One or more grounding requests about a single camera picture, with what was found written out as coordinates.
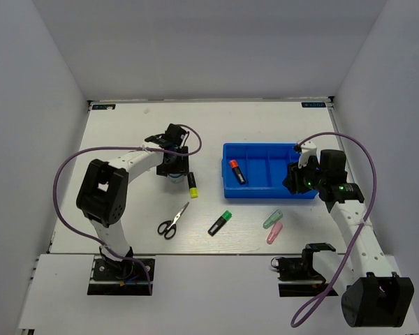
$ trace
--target white wall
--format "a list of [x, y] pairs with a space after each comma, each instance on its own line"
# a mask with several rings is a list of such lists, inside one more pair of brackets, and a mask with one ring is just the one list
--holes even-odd
[[[359, 138], [377, 168], [372, 220], [387, 253], [416, 288], [419, 319], [419, 0], [389, 0], [335, 99], [340, 130]], [[366, 158], [346, 147], [369, 195]]]
[[34, 0], [89, 100], [334, 95], [385, 0]]
[[87, 104], [30, 0], [0, 0], [0, 334], [13, 334], [54, 227], [51, 183]]

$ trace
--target black marker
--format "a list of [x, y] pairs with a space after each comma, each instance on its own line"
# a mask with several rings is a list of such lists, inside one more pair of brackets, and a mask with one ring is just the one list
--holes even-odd
[[239, 169], [239, 165], [237, 164], [237, 161], [235, 159], [230, 161], [230, 166], [231, 170], [233, 170], [233, 172], [235, 173], [235, 176], [239, 184], [244, 185], [246, 183], [244, 175], [242, 174], [242, 171]]
[[220, 218], [214, 222], [214, 225], [208, 230], [208, 234], [214, 236], [222, 227], [225, 225], [226, 221], [231, 219], [231, 213], [229, 211], [225, 211]]
[[189, 195], [191, 199], [198, 197], [196, 179], [194, 178], [194, 173], [188, 173], [188, 187], [189, 187]]

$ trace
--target robotic arm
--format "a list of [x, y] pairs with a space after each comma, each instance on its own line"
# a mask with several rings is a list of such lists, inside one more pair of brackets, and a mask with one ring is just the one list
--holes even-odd
[[[339, 150], [322, 150], [318, 162], [313, 142], [294, 149], [301, 156], [297, 163], [288, 165], [283, 185], [292, 194], [318, 191], [349, 245], [363, 223], [366, 206], [358, 185], [346, 180], [346, 155]], [[343, 268], [333, 288], [341, 296], [341, 309], [351, 327], [401, 327], [413, 297], [413, 284], [410, 278], [399, 277], [388, 263], [369, 219], [364, 224], [351, 252], [352, 268]], [[309, 277], [321, 275], [330, 282], [340, 259], [331, 245], [321, 243], [307, 244], [297, 267], [289, 267], [286, 259], [278, 263], [278, 269], [290, 278], [304, 273]]]
[[[170, 124], [164, 134], [150, 136], [143, 142], [153, 149], [187, 154], [188, 147], [182, 147], [186, 131]], [[156, 168], [158, 175], [178, 178], [189, 173], [189, 159], [163, 151], [130, 151], [108, 162], [93, 160], [87, 168], [76, 206], [88, 218], [98, 238], [104, 241], [116, 254], [133, 257], [121, 224], [126, 208], [128, 185], [143, 172]], [[114, 257], [104, 247], [100, 253], [115, 276], [126, 278], [132, 272], [133, 263]]]

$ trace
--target green highlighter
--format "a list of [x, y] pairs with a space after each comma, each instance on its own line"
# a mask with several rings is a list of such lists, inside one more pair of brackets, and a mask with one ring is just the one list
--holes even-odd
[[264, 229], [272, 227], [282, 217], [282, 212], [279, 209], [277, 209], [272, 215], [270, 215], [270, 217], [267, 220], [265, 220], [263, 224]]
[[229, 211], [225, 211], [220, 218], [211, 226], [208, 230], [208, 234], [214, 236], [222, 227], [227, 223], [228, 220], [231, 219], [231, 213]]

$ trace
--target yellow highlighter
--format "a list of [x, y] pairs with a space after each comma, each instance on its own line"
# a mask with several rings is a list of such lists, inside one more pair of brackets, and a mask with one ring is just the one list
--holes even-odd
[[188, 173], [188, 187], [191, 199], [198, 198], [196, 180], [194, 179], [194, 173], [192, 172]]

